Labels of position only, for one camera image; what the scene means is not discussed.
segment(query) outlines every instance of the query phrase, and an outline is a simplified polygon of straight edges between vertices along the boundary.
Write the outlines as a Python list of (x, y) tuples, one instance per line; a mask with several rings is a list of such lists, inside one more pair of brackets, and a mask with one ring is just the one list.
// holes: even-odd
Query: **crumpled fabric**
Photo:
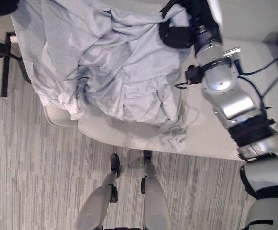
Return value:
[(158, 24), (188, 23), (184, 8), (138, 14), (97, 0), (20, 1), (12, 14), (25, 67), (43, 106), (72, 119), (91, 104), (120, 120), (159, 126), (164, 144), (182, 150), (187, 133), (174, 83), (189, 50), (165, 46)]

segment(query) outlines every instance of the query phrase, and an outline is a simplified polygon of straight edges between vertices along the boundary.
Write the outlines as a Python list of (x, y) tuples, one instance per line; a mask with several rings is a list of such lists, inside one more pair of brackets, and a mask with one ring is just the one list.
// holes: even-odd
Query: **gray robot leg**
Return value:
[(172, 220), (164, 192), (156, 178), (151, 161), (152, 152), (144, 151), (145, 178), (142, 180), (144, 193), (144, 230), (172, 230)]

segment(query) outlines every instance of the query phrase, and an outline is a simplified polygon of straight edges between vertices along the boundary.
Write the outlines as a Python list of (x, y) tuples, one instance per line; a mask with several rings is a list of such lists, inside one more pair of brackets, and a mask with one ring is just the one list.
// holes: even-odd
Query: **silver robot arm segment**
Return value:
[[(202, 5), (206, 2), (193, 1)], [(200, 18), (210, 17), (204, 13), (208, 9), (200, 7), (199, 10), (203, 13), (192, 15), (193, 21), (212, 21)], [(278, 230), (278, 134), (232, 75), (231, 62), (224, 57), (219, 31), (213, 25), (194, 24), (196, 58), (204, 72), (202, 94), (237, 143), (240, 158), (247, 161), (240, 169), (240, 176), (246, 191), (257, 201), (249, 211), (245, 229)]]

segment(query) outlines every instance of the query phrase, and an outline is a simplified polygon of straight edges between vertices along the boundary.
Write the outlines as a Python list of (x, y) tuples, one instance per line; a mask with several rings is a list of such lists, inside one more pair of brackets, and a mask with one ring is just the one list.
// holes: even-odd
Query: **light blue cloth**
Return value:
[[(165, 20), (188, 26), (187, 18), (174, 5)], [(162, 43), (161, 13), (131, 13), (97, 0), (27, 0), (20, 1), (12, 20), (43, 106), (58, 106), (80, 119), (90, 116), (93, 104), (120, 120), (158, 125), (164, 142), (185, 147), (181, 93), (174, 83), (189, 50)]]

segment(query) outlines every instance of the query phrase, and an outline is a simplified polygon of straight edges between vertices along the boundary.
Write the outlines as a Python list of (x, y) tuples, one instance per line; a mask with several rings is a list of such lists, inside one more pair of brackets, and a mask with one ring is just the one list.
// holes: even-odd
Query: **striped carpet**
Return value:
[[(142, 151), (94, 141), (50, 125), (31, 85), (11, 60), (8, 99), (0, 98), (0, 230), (71, 230), (80, 207), (120, 156), (119, 201), (104, 227), (142, 227)], [(241, 161), (154, 153), (175, 230), (237, 230), (253, 199)]]

